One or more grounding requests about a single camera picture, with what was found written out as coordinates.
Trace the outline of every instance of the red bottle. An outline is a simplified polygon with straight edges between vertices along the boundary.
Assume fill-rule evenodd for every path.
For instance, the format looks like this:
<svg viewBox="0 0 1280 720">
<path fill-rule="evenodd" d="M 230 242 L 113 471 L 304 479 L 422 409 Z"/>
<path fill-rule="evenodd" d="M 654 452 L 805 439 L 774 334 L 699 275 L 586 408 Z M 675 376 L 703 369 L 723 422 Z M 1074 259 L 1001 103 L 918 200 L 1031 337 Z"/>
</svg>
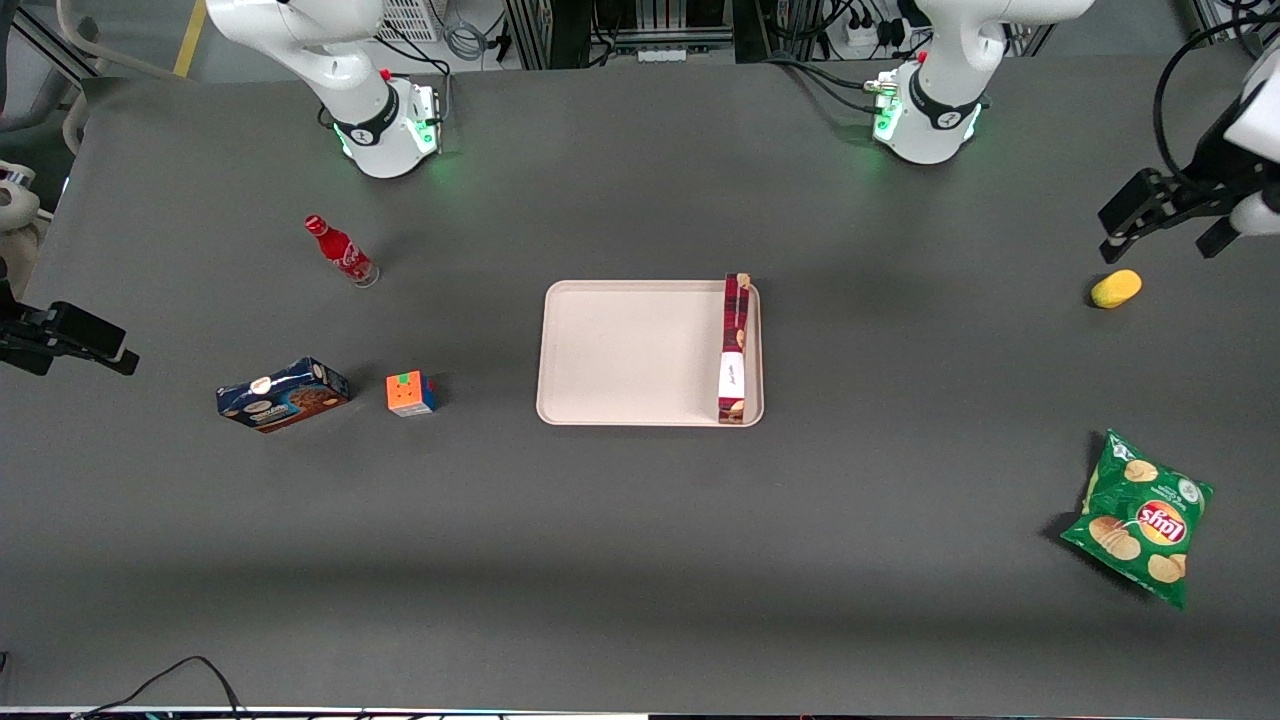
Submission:
<svg viewBox="0 0 1280 720">
<path fill-rule="evenodd" d="M 316 236 L 320 243 L 320 252 L 334 264 L 342 274 L 347 275 L 356 287 L 369 287 L 378 282 L 381 272 L 374 261 L 365 255 L 365 251 L 351 242 L 347 233 L 329 227 L 320 215 L 311 215 L 306 219 L 307 231 Z"/>
</svg>

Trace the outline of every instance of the tray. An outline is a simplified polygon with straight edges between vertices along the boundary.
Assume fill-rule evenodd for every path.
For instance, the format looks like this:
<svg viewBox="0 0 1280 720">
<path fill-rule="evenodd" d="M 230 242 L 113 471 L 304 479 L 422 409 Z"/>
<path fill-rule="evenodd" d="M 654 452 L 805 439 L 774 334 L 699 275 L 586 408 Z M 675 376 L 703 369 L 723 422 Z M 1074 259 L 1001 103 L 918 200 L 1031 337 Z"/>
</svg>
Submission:
<svg viewBox="0 0 1280 720">
<path fill-rule="evenodd" d="M 749 428 L 764 416 L 751 292 L 740 425 L 717 419 L 724 281 L 561 281 L 547 291 L 538 415 L 553 425 Z"/>
</svg>

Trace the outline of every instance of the bottle cap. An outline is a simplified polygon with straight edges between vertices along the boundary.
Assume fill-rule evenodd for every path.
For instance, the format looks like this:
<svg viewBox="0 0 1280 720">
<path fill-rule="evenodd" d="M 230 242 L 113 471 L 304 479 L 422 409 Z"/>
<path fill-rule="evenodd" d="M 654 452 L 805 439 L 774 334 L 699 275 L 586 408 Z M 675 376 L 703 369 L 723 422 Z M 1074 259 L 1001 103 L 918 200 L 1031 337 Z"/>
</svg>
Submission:
<svg viewBox="0 0 1280 720">
<path fill-rule="evenodd" d="M 324 222 L 324 218 L 320 215 L 308 215 L 303 224 L 316 237 L 329 232 L 329 223 Z"/>
</svg>

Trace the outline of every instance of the green led light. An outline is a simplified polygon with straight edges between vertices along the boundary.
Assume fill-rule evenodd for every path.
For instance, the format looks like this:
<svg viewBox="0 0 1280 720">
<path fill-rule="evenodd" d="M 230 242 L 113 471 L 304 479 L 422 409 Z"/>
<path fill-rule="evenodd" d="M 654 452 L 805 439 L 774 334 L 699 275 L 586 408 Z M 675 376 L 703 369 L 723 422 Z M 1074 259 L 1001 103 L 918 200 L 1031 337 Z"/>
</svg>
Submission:
<svg viewBox="0 0 1280 720">
<path fill-rule="evenodd" d="M 435 152 L 435 142 L 431 133 L 426 129 L 429 126 L 424 122 L 413 122 L 408 118 L 404 119 L 404 126 L 412 129 L 413 142 L 417 149 L 424 154 Z"/>
<path fill-rule="evenodd" d="M 888 108 L 881 110 L 881 119 L 876 123 L 874 135 L 878 140 L 887 142 L 893 137 L 893 131 L 897 129 L 897 120 L 902 117 L 902 100 L 893 97 Z"/>
<path fill-rule="evenodd" d="M 973 110 L 973 118 L 969 120 L 969 129 L 964 131 L 964 140 L 973 137 L 973 128 L 978 124 L 978 115 L 982 114 L 982 105 L 978 105 Z"/>
<path fill-rule="evenodd" d="M 338 141 L 342 142 L 342 151 L 343 151 L 343 154 L 346 154 L 348 158 L 351 158 L 351 147 L 347 146 L 347 138 L 342 135 L 342 131 L 338 129 L 338 126 L 333 126 L 333 132 L 334 132 L 334 135 L 338 136 Z"/>
</svg>

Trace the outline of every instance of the yellow toy lemon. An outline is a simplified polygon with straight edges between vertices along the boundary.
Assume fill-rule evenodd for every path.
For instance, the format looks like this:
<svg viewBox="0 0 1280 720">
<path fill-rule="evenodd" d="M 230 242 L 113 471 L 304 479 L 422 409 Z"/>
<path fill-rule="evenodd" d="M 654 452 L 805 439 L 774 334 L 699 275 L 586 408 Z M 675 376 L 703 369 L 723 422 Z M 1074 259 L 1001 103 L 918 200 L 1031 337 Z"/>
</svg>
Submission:
<svg viewBox="0 0 1280 720">
<path fill-rule="evenodd" d="M 1133 270 L 1116 270 L 1093 286 L 1089 293 L 1098 307 L 1117 307 L 1142 290 L 1142 278 Z"/>
</svg>

